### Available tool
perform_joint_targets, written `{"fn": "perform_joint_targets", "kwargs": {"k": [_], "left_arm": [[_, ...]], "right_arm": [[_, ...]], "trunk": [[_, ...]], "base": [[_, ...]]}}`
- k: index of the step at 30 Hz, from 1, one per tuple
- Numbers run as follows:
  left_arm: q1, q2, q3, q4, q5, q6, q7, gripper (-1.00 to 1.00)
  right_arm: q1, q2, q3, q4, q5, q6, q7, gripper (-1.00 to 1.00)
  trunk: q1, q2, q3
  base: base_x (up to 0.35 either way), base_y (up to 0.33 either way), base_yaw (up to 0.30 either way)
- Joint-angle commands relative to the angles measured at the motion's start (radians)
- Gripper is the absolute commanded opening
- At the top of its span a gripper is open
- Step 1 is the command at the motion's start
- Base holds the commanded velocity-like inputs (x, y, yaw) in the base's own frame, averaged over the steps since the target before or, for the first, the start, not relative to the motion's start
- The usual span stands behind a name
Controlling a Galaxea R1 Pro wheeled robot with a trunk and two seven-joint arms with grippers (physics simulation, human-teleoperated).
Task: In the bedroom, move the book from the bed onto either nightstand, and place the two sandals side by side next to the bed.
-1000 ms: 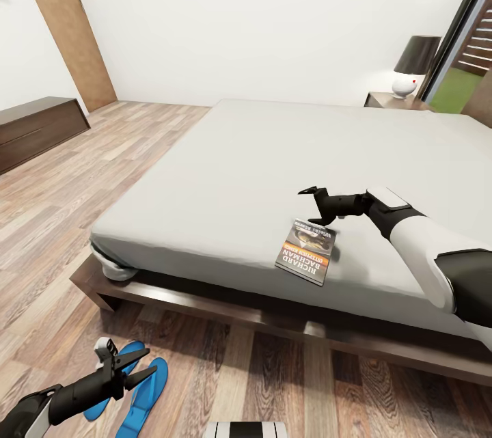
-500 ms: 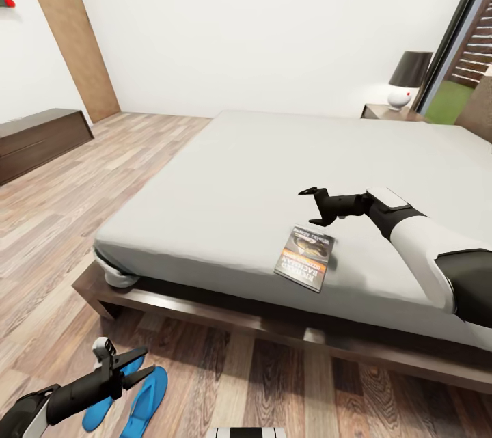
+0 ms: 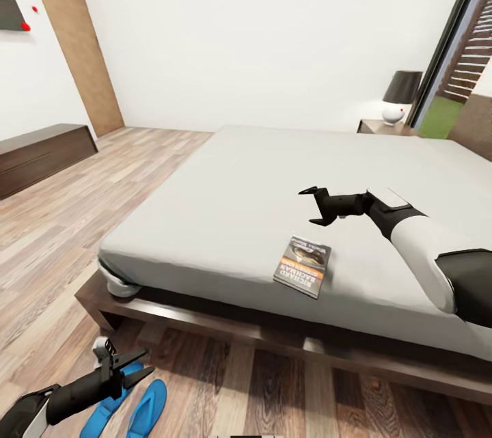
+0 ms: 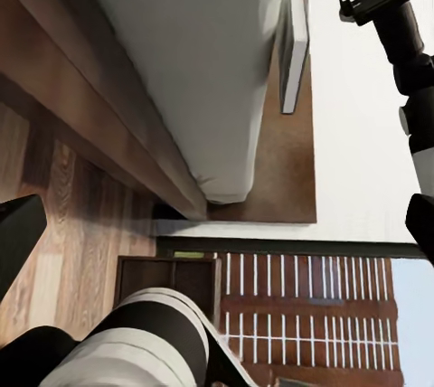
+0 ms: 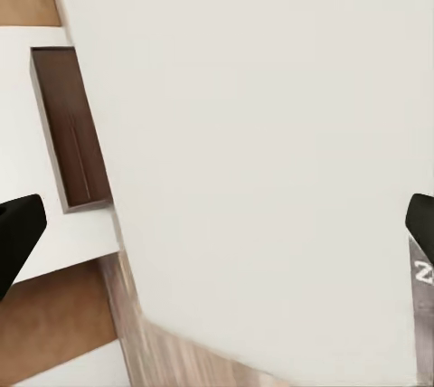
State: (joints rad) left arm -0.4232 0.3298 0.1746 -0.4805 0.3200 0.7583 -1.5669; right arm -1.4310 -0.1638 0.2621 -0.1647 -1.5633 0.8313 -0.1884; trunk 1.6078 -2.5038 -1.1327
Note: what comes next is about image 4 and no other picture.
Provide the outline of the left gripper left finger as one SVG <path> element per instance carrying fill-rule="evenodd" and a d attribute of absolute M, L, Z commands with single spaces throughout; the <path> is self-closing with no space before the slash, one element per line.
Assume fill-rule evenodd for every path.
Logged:
<path fill-rule="evenodd" d="M 0 302 L 47 227 L 39 194 L 0 203 Z"/>

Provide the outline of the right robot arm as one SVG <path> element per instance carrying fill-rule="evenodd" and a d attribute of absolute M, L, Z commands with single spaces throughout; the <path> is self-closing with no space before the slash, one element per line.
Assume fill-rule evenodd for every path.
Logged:
<path fill-rule="evenodd" d="M 396 87 L 409 96 L 399 108 L 401 129 L 409 136 L 409 150 L 420 192 L 434 197 L 434 58 L 424 53 L 420 28 L 410 0 L 339 0 L 340 21 L 373 22 L 380 43 L 393 65 Z"/>

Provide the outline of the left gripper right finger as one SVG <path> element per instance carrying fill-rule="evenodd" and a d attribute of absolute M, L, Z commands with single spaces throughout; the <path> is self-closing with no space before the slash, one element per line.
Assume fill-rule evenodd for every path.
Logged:
<path fill-rule="evenodd" d="M 414 194 L 410 199 L 405 225 L 434 267 L 434 197 Z"/>

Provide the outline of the hardback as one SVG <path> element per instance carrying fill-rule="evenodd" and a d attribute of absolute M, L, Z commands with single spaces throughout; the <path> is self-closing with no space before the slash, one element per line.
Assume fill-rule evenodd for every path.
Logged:
<path fill-rule="evenodd" d="M 281 0 L 278 17 L 280 112 L 293 115 L 310 45 L 306 0 Z"/>

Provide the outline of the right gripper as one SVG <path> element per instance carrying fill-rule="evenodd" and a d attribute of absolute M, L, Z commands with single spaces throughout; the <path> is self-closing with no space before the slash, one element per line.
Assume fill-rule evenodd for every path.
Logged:
<path fill-rule="evenodd" d="M 373 22 L 380 43 L 400 45 L 419 32 L 410 0 L 367 0 L 353 7 L 349 0 L 339 0 L 344 16 L 352 16 L 358 27 Z"/>

